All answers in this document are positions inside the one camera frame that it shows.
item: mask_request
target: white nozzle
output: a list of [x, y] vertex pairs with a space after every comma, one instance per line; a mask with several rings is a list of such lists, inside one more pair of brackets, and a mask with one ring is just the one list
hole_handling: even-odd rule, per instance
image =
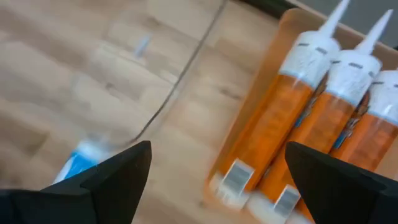
[[330, 14], [328, 20], [319, 28], [318, 31], [328, 37], [331, 37], [335, 33], [338, 21], [340, 21], [341, 17], [343, 17], [348, 3], [349, 0], [342, 0], [336, 9]]
[[358, 46], [356, 46], [355, 50], [357, 52], [361, 52], [363, 54], [371, 54], [373, 52], [374, 45], [379, 40], [381, 34], [386, 28], [388, 21], [392, 15], [394, 10], [390, 9], [378, 20], [378, 22], [372, 27], [369, 31], [368, 35]]

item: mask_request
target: caulk tube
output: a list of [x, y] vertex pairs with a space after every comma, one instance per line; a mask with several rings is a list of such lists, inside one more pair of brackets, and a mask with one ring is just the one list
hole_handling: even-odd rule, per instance
[[111, 157], [111, 147], [104, 139], [90, 136], [79, 142], [58, 173], [54, 183], [73, 177]]
[[[338, 54], [328, 72], [326, 90], [318, 97], [302, 124], [291, 132], [286, 142], [299, 142], [329, 153], [373, 79], [380, 72], [381, 62], [371, 53], [391, 13], [392, 11], [387, 11], [354, 50], [343, 50]], [[287, 218], [300, 194], [295, 189], [284, 154], [285, 146], [261, 181], [259, 189], [264, 200], [275, 203], [274, 211]]]
[[370, 89], [369, 109], [331, 155], [375, 171], [398, 136], [398, 71], [383, 71]]
[[341, 1], [319, 30], [299, 35], [269, 91], [221, 161], [211, 188], [225, 205], [243, 207], [325, 76], [340, 50], [332, 35], [348, 3]]

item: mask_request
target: wooden floor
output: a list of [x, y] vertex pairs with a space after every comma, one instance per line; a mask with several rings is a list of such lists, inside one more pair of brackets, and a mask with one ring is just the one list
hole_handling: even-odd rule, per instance
[[[159, 109], [221, 0], [5, 0], [0, 4], [0, 187], [50, 184], [88, 133], [136, 136]], [[228, 2], [153, 145], [133, 223], [235, 223], [202, 187], [277, 20]], [[141, 52], [141, 46], [147, 48]]]

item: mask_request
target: barcode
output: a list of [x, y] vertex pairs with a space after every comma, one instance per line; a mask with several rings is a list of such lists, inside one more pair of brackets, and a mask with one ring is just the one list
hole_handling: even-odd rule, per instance
[[240, 195], [253, 175], [253, 172], [252, 167], [236, 159], [221, 184], [229, 188], [234, 194]]
[[281, 193], [278, 201], [274, 205], [274, 211], [279, 215], [287, 218], [293, 211], [297, 202], [300, 200], [300, 193], [298, 190], [290, 185], [287, 185]]

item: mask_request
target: black object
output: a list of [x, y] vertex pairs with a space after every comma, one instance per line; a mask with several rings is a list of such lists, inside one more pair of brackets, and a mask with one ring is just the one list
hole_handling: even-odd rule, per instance
[[398, 223], [398, 182], [297, 142], [285, 160], [315, 223]]
[[246, 2], [261, 11], [272, 15], [273, 17], [280, 19], [285, 13], [285, 11], [289, 9], [293, 9], [297, 6], [294, 4], [287, 2], [286, 0], [241, 0]]
[[143, 141], [41, 191], [0, 190], [0, 223], [130, 224], [151, 158]]

